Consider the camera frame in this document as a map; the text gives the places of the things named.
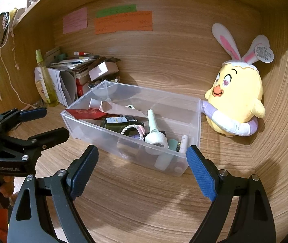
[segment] red envelope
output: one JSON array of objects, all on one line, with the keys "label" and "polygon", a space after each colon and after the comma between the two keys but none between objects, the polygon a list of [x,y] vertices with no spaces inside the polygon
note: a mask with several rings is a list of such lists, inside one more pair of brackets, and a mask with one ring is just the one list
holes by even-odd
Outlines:
[{"label": "red envelope", "polygon": [[101,119],[108,115],[98,109],[66,109],[66,111],[76,119]]}]

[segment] pink box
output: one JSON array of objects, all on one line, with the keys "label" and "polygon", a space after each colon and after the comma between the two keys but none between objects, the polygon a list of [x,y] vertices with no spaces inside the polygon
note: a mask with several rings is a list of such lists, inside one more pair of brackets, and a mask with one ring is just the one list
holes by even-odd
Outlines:
[{"label": "pink box", "polygon": [[102,78],[106,75],[118,72],[119,69],[116,63],[113,62],[103,62],[96,66],[94,69],[89,71],[89,75],[92,81]]}]

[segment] plush toy eye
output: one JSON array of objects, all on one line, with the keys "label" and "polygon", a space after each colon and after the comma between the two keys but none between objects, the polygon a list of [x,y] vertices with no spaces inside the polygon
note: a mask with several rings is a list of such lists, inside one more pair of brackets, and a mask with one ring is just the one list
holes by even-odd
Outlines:
[{"label": "plush toy eye", "polygon": [[218,82],[218,80],[219,80],[219,77],[220,77],[220,73],[218,73],[218,75],[217,75],[217,77],[216,77],[216,80],[215,80],[215,83],[217,83],[217,82]]},{"label": "plush toy eye", "polygon": [[227,87],[232,80],[232,76],[230,74],[226,75],[223,81],[223,87]]}]

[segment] white rope handle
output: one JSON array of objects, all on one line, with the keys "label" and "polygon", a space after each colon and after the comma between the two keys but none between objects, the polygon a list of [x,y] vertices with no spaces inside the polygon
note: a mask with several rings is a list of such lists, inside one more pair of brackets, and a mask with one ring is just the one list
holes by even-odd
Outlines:
[{"label": "white rope handle", "polygon": [[130,128],[137,129],[137,131],[139,133],[139,140],[140,141],[144,140],[145,129],[142,125],[136,125],[136,124],[128,125],[122,130],[121,134],[124,135],[124,133]]}]

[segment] white string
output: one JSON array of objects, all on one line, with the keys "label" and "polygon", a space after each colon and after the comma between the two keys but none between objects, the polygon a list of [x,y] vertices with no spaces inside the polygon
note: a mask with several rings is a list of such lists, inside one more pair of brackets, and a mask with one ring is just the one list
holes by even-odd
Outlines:
[{"label": "white string", "polygon": [[[7,12],[5,12],[5,14],[6,14],[6,16],[7,16],[8,23],[6,24],[6,27],[5,27],[4,29],[6,29],[6,28],[9,26],[9,23],[10,23],[10,16],[8,16]],[[9,30],[8,30],[7,32],[8,32],[8,33],[7,33],[6,41],[4,42],[4,44],[3,44],[2,46],[0,45],[0,49],[3,48],[3,47],[6,45],[7,41],[8,41]]]},{"label": "white string", "polygon": [[[12,25],[15,24],[15,20],[16,20],[17,14],[18,14],[18,9],[17,9],[17,11],[15,13],[15,16],[13,18]],[[15,67],[19,70],[20,68],[19,68],[18,63],[16,61],[15,40],[14,40],[15,34],[13,33],[13,28],[10,28],[10,32],[11,32],[12,43],[13,43],[13,49],[12,49],[12,51],[13,51],[13,59],[15,61]]]},{"label": "white string", "polygon": [[19,101],[20,101],[22,104],[25,104],[25,105],[27,105],[27,106],[29,106],[29,107],[33,107],[34,109],[36,109],[36,107],[34,107],[33,105],[30,105],[30,104],[28,104],[28,103],[26,103],[26,102],[23,102],[23,101],[20,99],[20,96],[19,96],[18,92],[17,92],[17,91],[15,90],[15,88],[13,87],[12,82],[11,82],[11,77],[10,77],[10,74],[9,74],[9,71],[8,71],[8,69],[7,69],[7,67],[6,67],[6,64],[4,63],[4,61],[3,61],[3,59],[2,59],[1,47],[0,47],[0,59],[1,59],[1,61],[2,61],[2,64],[3,64],[4,68],[6,69],[7,74],[8,74],[10,86],[11,86],[11,88],[13,89],[13,91],[16,93]]},{"label": "white string", "polygon": [[141,125],[136,125],[136,124],[128,125],[122,130],[121,134],[124,134],[130,128],[137,129],[137,131],[139,133],[139,140],[140,141],[144,140],[145,130],[144,130],[143,126],[141,126]]}]

